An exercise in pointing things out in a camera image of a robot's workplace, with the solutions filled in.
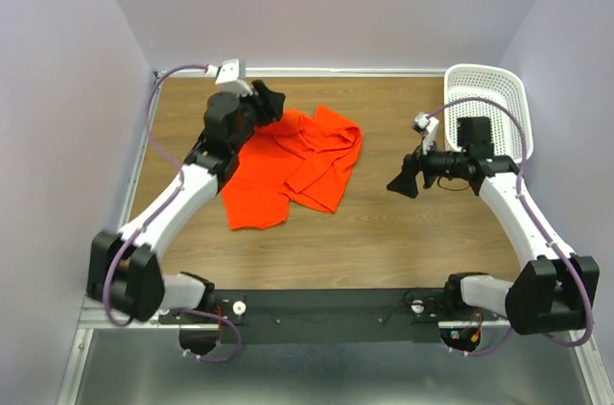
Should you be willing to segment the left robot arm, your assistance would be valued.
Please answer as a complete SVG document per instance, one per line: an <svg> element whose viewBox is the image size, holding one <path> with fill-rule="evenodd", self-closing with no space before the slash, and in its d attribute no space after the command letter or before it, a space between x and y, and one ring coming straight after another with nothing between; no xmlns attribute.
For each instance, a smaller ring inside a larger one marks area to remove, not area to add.
<svg viewBox="0 0 614 405"><path fill-rule="evenodd" d="M189 322L205 322L212 314L214 284L187 272L163 274L161 258L188 220L230 181L256 130L280 121L284 103L284 94L260 80L245 93L223 86L212 95L204 128L173 181L118 231L102 230L94 237L87 295L130 322L175 309Z"/></svg>

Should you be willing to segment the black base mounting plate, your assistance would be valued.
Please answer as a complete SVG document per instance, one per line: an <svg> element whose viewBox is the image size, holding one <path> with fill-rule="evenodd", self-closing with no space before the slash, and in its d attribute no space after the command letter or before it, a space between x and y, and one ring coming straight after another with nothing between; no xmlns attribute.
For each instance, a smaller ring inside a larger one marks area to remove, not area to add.
<svg viewBox="0 0 614 405"><path fill-rule="evenodd" d="M188 311L171 309L163 324L198 353L215 343L242 345L444 342L476 350L496 316L450 308L440 288L341 290L208 290Z"/></svg>

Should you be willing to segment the orange t-shirt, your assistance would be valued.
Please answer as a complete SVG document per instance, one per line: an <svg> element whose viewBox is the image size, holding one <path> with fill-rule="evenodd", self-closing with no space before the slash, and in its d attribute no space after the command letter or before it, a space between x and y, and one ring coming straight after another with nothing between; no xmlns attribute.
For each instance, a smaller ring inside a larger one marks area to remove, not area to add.
<svg viewBox="0 0 614 405"><path fill-rule="evenodd" d="M329 107L317 107L313 116L286 110L239 154L239 168L222 189L229 227L278 226L288 219L290 203L336 212L362 142L359 126Z"/></svg>

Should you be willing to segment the aluminium frame rail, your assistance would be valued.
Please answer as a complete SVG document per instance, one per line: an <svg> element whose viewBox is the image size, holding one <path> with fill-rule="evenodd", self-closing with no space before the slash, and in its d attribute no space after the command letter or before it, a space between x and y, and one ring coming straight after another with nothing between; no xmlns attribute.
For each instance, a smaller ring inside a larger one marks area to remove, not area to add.
<svg viewBox="0 0 614 405"><path fill-rule="evenodd" d="M417 142L410 123L443 99L439 77L272 78L288 107L331 107L363 132L338 211L291 204L287 221L231 231L215 200L165 254L222 289L341 290L438 286L483 271L512 278L515 256L497 220L458 182L410 201L387 191ZM208 365L181 353L179 328L158 320L116 328L86 303L60 402L66 404L609 404L594 344L510 337L465 358L439 342L244 345Z"/></svg>

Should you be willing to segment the white perforated plastic basket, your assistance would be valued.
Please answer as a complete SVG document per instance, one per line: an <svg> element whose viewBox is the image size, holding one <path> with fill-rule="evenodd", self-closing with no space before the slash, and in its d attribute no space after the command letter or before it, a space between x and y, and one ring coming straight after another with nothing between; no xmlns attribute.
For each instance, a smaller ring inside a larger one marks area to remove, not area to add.
<svg viewBox="0 0 614 405"><path fill-rule="evenodd" d="M456 64L444 74L444 102L466 98L466 103L443 111L445 147L456 151L457 123L462 117L487 117L496 155L522 161L522 150L532 155L532 129L523 82L514 73L479 64Z"/></svg>

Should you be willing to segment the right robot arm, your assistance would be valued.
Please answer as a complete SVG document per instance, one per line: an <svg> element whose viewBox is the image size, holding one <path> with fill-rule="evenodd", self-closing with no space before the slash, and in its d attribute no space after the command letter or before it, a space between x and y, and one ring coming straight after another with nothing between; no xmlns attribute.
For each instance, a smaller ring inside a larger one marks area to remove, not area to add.
<svg viewBox="0 0 614 405"><path fill-rule="evenodd" d="M413 128L420 145L403 159L388 190L416 198L436 181L462 179L495 215L522 268L512 282L482 273L453 274L441 297L443 313L460 321L476 308L508 320L520 335L588 330L600 270L590 256L578 256L554 232L520 178L508 155L496 155L486 117L461 118L460 149L441 151L435 136L438 120L425 113Z"/></svg>

